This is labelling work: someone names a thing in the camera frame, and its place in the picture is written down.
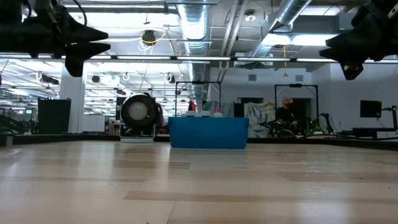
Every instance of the monitor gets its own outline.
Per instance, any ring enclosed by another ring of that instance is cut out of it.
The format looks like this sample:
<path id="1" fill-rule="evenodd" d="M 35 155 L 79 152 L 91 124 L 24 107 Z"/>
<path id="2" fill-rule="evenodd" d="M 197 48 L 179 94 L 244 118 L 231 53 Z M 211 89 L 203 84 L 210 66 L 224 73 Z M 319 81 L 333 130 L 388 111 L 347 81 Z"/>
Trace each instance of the monitor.
<path id="1" fill-rule="evenodd" d="M 380 118 L 381 101 L 361 100 L 361 118 Z"/>

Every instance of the black metal frame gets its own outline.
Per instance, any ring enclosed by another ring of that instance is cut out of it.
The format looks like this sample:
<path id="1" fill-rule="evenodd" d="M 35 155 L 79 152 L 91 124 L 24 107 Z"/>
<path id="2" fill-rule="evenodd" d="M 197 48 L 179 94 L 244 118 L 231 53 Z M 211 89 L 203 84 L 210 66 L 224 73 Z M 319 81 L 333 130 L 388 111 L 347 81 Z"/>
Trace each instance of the black metal frame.
<path id="1" fill-rule="evenodd" d="M 180 83 L 191 83 L 192 85 L 206 85 L 206 84 L 218 84 L 219 86 L 219 98 L 220 98 L 220 109 L 221 109 L 221 82 L 204 82 L 204 81 L 191 81 L 191 82 L 175 82 L 175 108 L 174 108 L 174 116 L 177 116 L 177 92 L 178 92 L 178 84 Z"/>
<path id="2" fill-rule="evenodd" d="M 278 109 L 277 108 L 277 88 L 278 86 L 287 86 L 289 88 L 302 88 L 303 86 L 308 86 L 308 87 L 314 87 L 315 88 L 315 98 L 317 101 L 317 117 L 319 117 L 319 98 L 318 98 L 318 85 L 303 85 L 303 84 L 288 84 L 288 85 L 282 85 L 282 84 L 276 84 L 274 86 L 274 95 L 275 95 L 275 112 Z"/>

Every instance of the wooden floor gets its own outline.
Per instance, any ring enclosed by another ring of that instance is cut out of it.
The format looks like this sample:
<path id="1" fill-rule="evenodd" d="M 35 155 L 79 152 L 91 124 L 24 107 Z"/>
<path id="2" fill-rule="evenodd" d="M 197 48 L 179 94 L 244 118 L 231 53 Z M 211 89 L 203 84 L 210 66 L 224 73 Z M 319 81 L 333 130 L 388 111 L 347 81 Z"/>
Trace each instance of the wooden floor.
<path id="1" fill-rule="evenodd" d="M 398 223 L 398 152 L 82 141 L 0 149 L 0 223 Z"/>

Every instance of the person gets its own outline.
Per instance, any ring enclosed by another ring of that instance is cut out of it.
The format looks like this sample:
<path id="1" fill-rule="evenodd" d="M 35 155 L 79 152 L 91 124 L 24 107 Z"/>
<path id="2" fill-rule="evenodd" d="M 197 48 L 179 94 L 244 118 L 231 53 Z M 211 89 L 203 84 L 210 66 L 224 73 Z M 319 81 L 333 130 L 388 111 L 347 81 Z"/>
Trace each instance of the person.
<path id="1" fill-rule="evenodd" d="M 283 107 L 277 109 L 275 118 L 278 122 L 289 129 L 297 128 L 297 119 L 295 119 L 293 111 L 290 109 L 290 104 L 293 100 L 289 97 L 282 99 Z"/>

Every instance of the white pillar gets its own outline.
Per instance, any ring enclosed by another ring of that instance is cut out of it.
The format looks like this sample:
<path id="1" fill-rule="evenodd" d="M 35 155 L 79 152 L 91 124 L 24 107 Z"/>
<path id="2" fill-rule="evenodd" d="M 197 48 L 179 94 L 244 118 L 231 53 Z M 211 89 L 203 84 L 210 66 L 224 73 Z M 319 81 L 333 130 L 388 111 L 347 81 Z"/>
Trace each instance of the white pillar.
<path id="1" fill-rule="evenodd" d="M 71 99 L 68 133 L 83 132 L 83 118 L 85 113 L 86 75 L 72 77 L 65 64 L 62 66 L 60 99 Z"/>

